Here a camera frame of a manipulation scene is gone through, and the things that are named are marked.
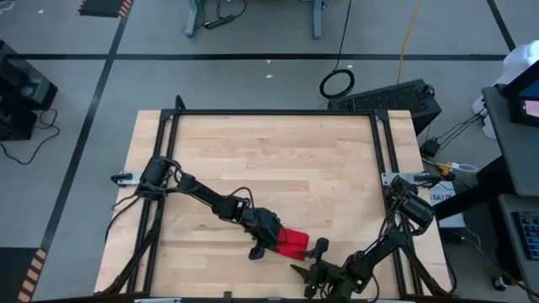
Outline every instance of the wooden table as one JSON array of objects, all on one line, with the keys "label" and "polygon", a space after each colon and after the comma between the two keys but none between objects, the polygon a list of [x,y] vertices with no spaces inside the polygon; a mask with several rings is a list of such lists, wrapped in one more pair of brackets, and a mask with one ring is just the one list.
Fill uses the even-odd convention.
[{"label": "wooden table", "polygon": [[[423,171],[409,112],[389,112],[401,172]],[[159,111],[139,112],[125,170],[141,172],[152,155]],[[379,129],[383,134],[382,124]],[[387,171],[389,160],[383,136]],[[163,154],[166,149],[164,141]],[[247,186],[258,207],[274,211],[286,228],[329,239],[324,259],[342,264],[377,237],[385,216],[370,121],[362,116],[181,116],[174,159],[215,191]],[[118,199],[134,187],[120,189]],[[423,199],[430,200],[426,189]],[[133,253],[142,202],[126,211],[109,234],[96,291],[103,290]],[[419,259],[446,290],[451,288],[434,222],[414,238]],[[167,197],[152,296],[302,298],[305,285],[289,264],[302,263],[267,251],[249,261],[254,241],[240,226],[218,220],[202,203],[182,194]],[[413,293],[403,256],[407,289]],[[146,261],[141,262],[141,290]],[[375,268],[381,298],[398,298],[392,258]],[[358,298],[373,298],[369,283]]]}]

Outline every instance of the red block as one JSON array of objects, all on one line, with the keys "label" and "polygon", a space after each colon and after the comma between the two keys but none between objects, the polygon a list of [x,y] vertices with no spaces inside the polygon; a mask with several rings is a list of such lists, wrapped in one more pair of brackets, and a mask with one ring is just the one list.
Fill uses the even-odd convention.
[{"label": "red block", "polygon": [[305,260],[305,257],[303,257],[300,253],[307,250],[307,245],[309,243],[308,234],[300,231],[281,228],[277,240],[280,243],[277,246],[277,252],[279,254],[300,261]]}]

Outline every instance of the table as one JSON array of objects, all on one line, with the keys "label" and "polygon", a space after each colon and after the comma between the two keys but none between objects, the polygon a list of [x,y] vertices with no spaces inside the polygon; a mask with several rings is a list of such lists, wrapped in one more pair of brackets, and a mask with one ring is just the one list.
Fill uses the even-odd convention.
[{"label": "table", "polygon": [[[504,217],[504,223],[507,226],[507,232],[509,233],[512,253],[515,255],[522,280],[524,284],[536,290],[539,287],[539,262],[531,261],[526,257],[526,253],[520,242],[517,226],[511,214],[520,211],[539,212],[539,199],[522,198],[513,194],[501,194],[498,197],[498,202],[502,216]],[[529,296],[529,298],[533,302],[539,301],[534,296]]]},{"label": "table", "polygon": [[497,199],[500,194],[539,197],[539,128],[512,123],[509,100],[498,88],[484,88],[482,92],[502,156],[478,172],[478,186],[437,204],[438,220]]},{"label": "table", "polygon": [[[126,171],[141,172],[146,166],[159,113],[139,112]],[[400,170],[422,171],[409,112],[394,111],[389,116]],[[324,258],[330,262],[342,264],[350,253],[371,244],[385,216],[368,117],[182,115],[173,157],[186,172],[217,192],[250,187],[258,207],[273,210],[286,228],[310,235],[309,247],[319,237],[328,238]],[[120,189],[118,199],[133,190]],[[426,189],[420,195],[429,199]],[[131,257],[140,215],[141,203],[111,229],[96,291],[108,286]],[[423,236],[414,238],[414,244],[431,275],[449,290],[437,225],[433,223]],[[249,261],[253,245],[241,227],[219,221],[203,204],[181,194],[170,195],[151,295],[223,297],[223,292],[231,291],[233,297],[302,298],[305,285],[289,267],[302,263],[273,252]],[[412,293],[405,260],[406,286]],[[139,269],[141,277],[146,261]],[[378,264],[375,275],[381,282],[381,298],[398,298],[392,258]],[[138,290],[141,284],[138,279]],[[375,293],[374,283],[370,283],[358,297],[372,298]]]},{"label": "table", "polygon": [[[189,38],[195,35],[197,20],[201,14],[199,12],[204,10],[204,1],[189,0],[189,17],[183,29],[184,34]],[[312,0],[312,38],[315,40],[322,38],[322,11],[325,5],[324,0]]]}]

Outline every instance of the white object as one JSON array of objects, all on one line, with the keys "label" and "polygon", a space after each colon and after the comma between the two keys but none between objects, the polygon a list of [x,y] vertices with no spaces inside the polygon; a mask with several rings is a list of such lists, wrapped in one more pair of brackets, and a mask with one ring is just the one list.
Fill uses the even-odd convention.
[{"label": "white object", "polygon": [[[493,84],[509,84],[515,80],[523,71],[532,66],[536,61],[539,61],[539,40],[533,40],[528,45],[519,45],[513,51],[511,51],[504,59],[504,72],[502,76],[496,80]],[[477,100],[472,104],[472,110],[474,114],[479,114],[485,108],[483,96],[479,96]],[[496,135],[492,127],[490,117],[486,116],[483,119],[485,126],[483,132],[485,135],[495,140]]]},{"label": "white object", "polygon": [[421,160],[423,160],[424,162],[427,162],[429,164],[432,164],[432,165],[442,166],[442,167],[449,167],[451,169],[455,169],[457,171],[461,171],[461,172],[464,172],[464,173],[476,173],[478,171],[478,168],[474,167],[471,164],[460,164],[460,163],[457,163],[457,162],[452,162],[451,165],[447,165],[447,164],[444,164],[444,163],[432,162],[431,160],[427,160],[427,159],[425,159],[423,157],[421,158]]},{"label": "white object", "polygon": [[[430,202],[432,205],[437,205],[441,201],[449,199],[455,195],[453,183],[449,181],[440,181],[432,189],[430,189]],[[452,215],[440,221],[441,228],[463,228],[466,227],[462,214]]]}]

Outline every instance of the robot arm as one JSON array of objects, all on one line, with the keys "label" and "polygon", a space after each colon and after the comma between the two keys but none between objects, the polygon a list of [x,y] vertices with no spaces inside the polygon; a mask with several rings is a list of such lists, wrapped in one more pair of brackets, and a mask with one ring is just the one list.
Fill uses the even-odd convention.
[{"label": "robot arm", "polygon": [[[411,236],[419,236],[429,228],[434,219],[434,211],[429,203],[417,196],[417,189],[414,186],[400,177],[395,177],[384,194],[392,203],[392,214],[400,211],[418,225]],[[291,265],[307,284],[304,295],[310,299],[319,289],[323,290],[325,285],[329,285],[330,299],[349,300],[353,292],[361,293],[365,289],[372,278],[375,266],[400,248],[408,257],[410,264],[417,269],[432,295],[448,296],[449,294],[436,283],[410,249],[409,237],[398,227],[388,224],[385,233],[365,251],[349,255],[341,267],[322,260],[323,253],[328,250],[328,240],[318,239],[315,248],[304,253],[307,257],[317,260],[309,270]]]},{"label": "robot arm", "polygon": [[[164,189],[161,185],[167,176],[170,176],[171,168],[175,169],[172,175],[177,185]],[[184,172],[176,161],[166,157],[153,157],[141,175],[141,182],[135,194],[146,199],[156,199],[164,194],[181,193],[199,200],[209,206],[219,219],[241,225],[245,232],[256,240],[255,247],[248,255],[251,260],[262,258],[265,249],[290,258],[304,260],[305,258],[299,252],[307,249],[309,236],[299,231],[285,229],[275,213],[253,206],[249,189],[241,189],[246,189],[250,198],[237,197],[233,194],[220,195],[199,182],[194,176]]]}]

